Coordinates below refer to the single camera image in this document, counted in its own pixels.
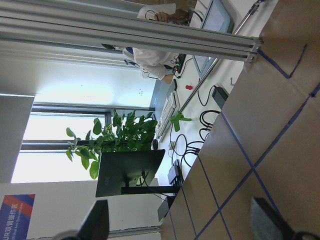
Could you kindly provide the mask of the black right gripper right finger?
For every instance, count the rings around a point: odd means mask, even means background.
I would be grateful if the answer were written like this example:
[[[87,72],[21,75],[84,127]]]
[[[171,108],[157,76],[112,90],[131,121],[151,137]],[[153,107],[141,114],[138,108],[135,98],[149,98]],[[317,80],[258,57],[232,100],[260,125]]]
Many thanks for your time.
[[[261,197],[253,197],[250,206],[250,226],[256,240],[318,240],[308,231],[294,231]]]

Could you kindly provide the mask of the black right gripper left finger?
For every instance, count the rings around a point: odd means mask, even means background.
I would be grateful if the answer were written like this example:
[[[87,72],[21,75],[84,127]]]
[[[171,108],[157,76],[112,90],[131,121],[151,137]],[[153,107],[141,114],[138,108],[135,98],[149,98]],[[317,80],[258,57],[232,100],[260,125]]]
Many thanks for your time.
[[[79,230],[68,230],[55,236],[56,240],[106,240],[109,236],[108,201],[97,200]]]

